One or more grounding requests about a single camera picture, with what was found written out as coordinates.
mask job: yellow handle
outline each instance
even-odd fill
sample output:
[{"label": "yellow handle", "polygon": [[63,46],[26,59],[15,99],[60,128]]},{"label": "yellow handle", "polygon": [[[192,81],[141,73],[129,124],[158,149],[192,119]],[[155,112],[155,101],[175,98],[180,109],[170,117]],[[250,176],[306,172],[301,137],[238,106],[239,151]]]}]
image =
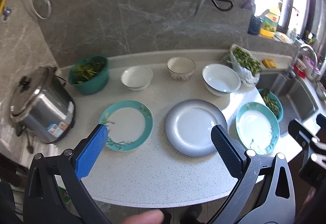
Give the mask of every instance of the yellow handle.
[{"label": "yellow handle", "polygon": [[2,14],[2,12],[3,12],[4,4],[5,3],[6,3],[6,0],[1,0],[1,3],[0,3],[0,14]]}]

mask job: gray plate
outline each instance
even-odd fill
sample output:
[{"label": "gray plate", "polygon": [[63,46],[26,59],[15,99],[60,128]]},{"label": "gray plate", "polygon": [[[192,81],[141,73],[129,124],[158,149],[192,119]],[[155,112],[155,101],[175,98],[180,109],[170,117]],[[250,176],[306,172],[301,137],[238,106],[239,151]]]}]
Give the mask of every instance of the gray plate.
[{"label": "gray plate", "polygon": [[186,100],[167,114],[165,133],[177,151],[191,157],[204,157],[216,152],[211,141],[211,129],[215,125],[228,130],[218,107],[199,99]]}]

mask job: rice cooker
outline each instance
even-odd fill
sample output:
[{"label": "rice cooker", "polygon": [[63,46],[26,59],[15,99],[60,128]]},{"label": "rice cooker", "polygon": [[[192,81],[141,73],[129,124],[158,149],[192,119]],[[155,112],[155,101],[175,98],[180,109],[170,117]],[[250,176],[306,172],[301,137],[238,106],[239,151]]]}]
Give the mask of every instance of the rice cooker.
[{"label": "rice cooker", "polygon": [[44,143],[62,139],[74,125],[75,104],[56,70],[45,66],[23,76],[9,104],[11,120]]}]

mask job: plastic bag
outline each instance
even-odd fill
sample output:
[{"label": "plastic bag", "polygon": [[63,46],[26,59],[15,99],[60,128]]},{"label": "plastic bag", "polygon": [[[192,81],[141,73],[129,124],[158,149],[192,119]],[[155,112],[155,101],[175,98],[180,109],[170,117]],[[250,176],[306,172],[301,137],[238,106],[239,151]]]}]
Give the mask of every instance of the plastic bag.
[{"label": "plastic bag", "polygon": [[[231,63],[232,63],[232,67],[234,69],[234,71],[239,75],[240,80],[243,82],[244,85],[246,86],[255,86],[260,78],[260,73],[258,73],[256,76],[252,76],[251,71],[249,71],[248,69],[242,67],[240,65],[240,63],[237,62],[237,59],[235,58],[235,56],[233,55],[233,51],[237,46],[236,44],[232,44],[231,48],[230,48],[230,58],[231,58]],[[245,52],[248,52],[250,55],[250,51],[239,47],[240,49],[242,49]]]}]

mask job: leafy green vegetables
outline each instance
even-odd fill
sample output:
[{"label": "leafy green vegetables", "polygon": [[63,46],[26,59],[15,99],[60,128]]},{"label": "leafy green vegetables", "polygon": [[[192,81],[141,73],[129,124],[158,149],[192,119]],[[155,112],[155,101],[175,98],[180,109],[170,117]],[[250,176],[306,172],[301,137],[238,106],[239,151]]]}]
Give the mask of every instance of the leafy green vegetables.
[{"label": "leafy green vegetables", "polygon": [[248,52],[245,52],[241,48],[236,47],[233,50],[233,55],[242,67],[251,71],[252,76],[255,77],[258,73],[261,72],[260,63],[256,59],[254,59]]},{"label": "leafy green vegetables", "polygon": [[100,62],[90,61],[87,64],[76,65],[76,68],[73,72],[74,74],[73,83],[82,84],[91,80],[101,72],[104,66],[105,66],[104,61],[100,61]]},{"label": "leafy green vegetables", "polygon": [[269,97],[269,89],[265,89],[261,92],[261,96],[266,104],[266,106],[273,112],[276,118],[280,116],[280,108],[278,107],[276,101]]}]

